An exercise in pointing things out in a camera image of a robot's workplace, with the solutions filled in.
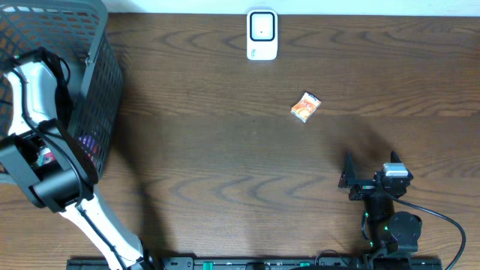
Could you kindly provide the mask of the red purple tissue pack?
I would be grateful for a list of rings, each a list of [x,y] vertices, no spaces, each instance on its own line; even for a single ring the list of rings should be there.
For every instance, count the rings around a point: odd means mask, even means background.
[[[79,141],[87,147],[92,155],[96,155],[98,153],[99,144],[92,136],[82,135],[79,137]]]

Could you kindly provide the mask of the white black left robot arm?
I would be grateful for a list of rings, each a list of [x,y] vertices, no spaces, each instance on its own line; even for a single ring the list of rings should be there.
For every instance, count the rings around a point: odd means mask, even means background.
[[[38,47],[1,66],[13,90],[13,117],[1,140],[1,165],[30,202],[76,225],[103,254],[110,269],[156,269],[140,238],[107,205],[98,172],[67,127],[73,101],[71,69]]]

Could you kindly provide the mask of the white barcode scanner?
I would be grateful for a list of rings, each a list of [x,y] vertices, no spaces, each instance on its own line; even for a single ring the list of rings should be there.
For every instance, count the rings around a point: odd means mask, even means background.
[[[278,15],[273,10],[256,9],[247,14],[247,58],[271,61],[278,54]]]

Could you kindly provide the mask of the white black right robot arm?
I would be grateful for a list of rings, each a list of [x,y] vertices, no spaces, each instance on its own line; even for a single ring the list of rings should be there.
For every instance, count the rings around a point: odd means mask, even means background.
[[[383,257],[408,257],[418,251],[422,231],[420,217],[407,211],[395,211],[394,201],[410,186],[413,174],[395,152],[372,178],[356,175],[352,156],[345,159],[338,187],[349,190],[349,199],[364,203],[364,237],[374,252]]]

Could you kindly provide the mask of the grey plastic shopping basket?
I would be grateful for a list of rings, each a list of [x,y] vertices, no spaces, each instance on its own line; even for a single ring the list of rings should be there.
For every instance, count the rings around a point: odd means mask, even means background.
[[[1,2],[1,60],[44,47],[67,62],[64,73],[74,105],[67,130],[95,168],[89,175],[93,184],[105,167],[123,92],[107,20],[107,8],[98,0]],[[96,140],[97,154],[80,142],[82,135]]]

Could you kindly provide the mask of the small orange tissue packet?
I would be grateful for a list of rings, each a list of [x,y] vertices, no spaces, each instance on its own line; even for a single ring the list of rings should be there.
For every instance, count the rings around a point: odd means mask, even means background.
[[[290,112],[303,123],[306,123],[321,104],[322,101],[318,97],[305,92],[299,102],[291,108]]]

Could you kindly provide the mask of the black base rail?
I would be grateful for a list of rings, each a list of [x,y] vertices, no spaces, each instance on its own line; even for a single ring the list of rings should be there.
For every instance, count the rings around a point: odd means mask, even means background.
[[[385,259],[373,261],[375,269],[441,270],[439,259]],[[359,258],[322,256],[319,259],[194,259],[191,257],[163,258],[165,270],[288,270],[288,269],[366,269]]]

